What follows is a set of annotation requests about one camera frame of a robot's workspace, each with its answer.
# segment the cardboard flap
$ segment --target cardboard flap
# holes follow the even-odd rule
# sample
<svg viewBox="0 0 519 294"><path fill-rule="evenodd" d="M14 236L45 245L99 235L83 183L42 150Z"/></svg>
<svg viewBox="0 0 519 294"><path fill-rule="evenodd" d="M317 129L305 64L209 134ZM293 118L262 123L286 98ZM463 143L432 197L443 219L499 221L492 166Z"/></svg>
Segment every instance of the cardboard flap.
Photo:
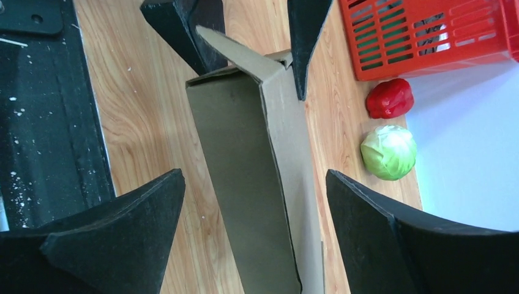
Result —
<svg viewBox="0 0 519 294"><path fill-rule="evenodd" d="M266 81L278 71L285 69L279 62L262 56L217 31L197 26L196 32L209 46L224 55L236 67L259 81Z"/></svg>

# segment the black object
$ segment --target black object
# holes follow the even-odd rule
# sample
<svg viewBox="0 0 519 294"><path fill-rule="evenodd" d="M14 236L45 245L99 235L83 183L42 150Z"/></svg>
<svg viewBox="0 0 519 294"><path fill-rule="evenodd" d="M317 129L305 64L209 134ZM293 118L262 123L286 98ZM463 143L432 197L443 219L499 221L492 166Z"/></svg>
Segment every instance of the black object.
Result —
<svg viewBox="0 0 519 294"><path fill-rule="evenodd" d="M0 42L0 190L10 229L36 228L115 192L73 1L2 2L0 37L27 46Z"/></svg>
<svg viewBox="0 0 519 294"><path fill-rule="evenodd" d="M173 170L74 216L0 233L0 293L159 293L184 191Z"/></svg>
<svg viewBox="0 0 519 294"><path fill-rule="evenodd" d="M338 171L326 188L352 294L519 293L519 233L433 216Z"/></svg>
<svg viewBox="0 0 519 294"><path fill-rule="evenodd" d="M62 0L2 0L0 32L59 34L63 30L60 2Z"/></svg>
<svg viewBox="0 0 519 294"><path fill-rule="evenodd" d="M198 75L227 66L196 33L197 25L225 33L222 0L145 0L141 12Z"/></svg>
<svg viewBox="0 0 519 294"><path fill-rule="evenodd" d="M333 0L288 0L292 69L297 98L307 98L308 66Z"/></svg>

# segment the black mat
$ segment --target black mat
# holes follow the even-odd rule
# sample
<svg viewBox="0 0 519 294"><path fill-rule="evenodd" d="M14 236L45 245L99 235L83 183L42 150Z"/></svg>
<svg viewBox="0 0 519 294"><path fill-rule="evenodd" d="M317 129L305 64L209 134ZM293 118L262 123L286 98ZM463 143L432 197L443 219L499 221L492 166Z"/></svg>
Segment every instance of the black mat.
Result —
<svg viewBox="0 0 519 294"><path fill-rule="evenodd" d="M115 198L71 0L2 0L0 190L11 230Z"/></svg>

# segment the white surface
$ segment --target white surface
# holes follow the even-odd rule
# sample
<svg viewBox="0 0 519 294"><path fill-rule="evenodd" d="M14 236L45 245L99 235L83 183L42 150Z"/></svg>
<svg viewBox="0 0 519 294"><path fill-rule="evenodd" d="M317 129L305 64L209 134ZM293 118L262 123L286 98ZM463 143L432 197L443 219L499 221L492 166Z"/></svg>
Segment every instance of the white surface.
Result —
<svg viewBox="0 0 519 294"><path fill-rule="evenodd" d="M7 223L6 209L4 207L4 198L0 196L0 232L9 231Z"/></svg>
<svg viewBox="0 0 519 294"><path fill-rule="evenodd" d="M409 79L424 210L519 230L519 66L492 64Z"/></svg>

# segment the black foam piece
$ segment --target black foam piece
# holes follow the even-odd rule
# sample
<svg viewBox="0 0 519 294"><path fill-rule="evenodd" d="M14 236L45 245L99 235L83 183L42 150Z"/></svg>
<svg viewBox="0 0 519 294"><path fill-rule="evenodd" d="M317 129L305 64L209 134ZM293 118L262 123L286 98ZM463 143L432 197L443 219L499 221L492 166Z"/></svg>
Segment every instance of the black foam piece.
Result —
<svg viewBox="0 0 519 294"><path fill-rule="evenodd" d="M292 69L297 98L307 98L308 66L333 0L288 0Z"/></svg>
<svg viewBox="0 0 519 294"><path fill-rule="evenodd" d="M352 294L519 293L519 233L433 216L330 170L328 203Z"/></svg>
<svg viewBox="0 0 519 294"><path fill-rule="evenodd" d="M159 293L184 191L172 170L74 216L0 233L0 293Z"/></svg>
<svg viewBox="0 0 519 294"><path fill-rule="evenodd" d="M222 0L145 0L141 12L198 75L227 66L227 60L196 33L197 25L225 33Z"/></svg>

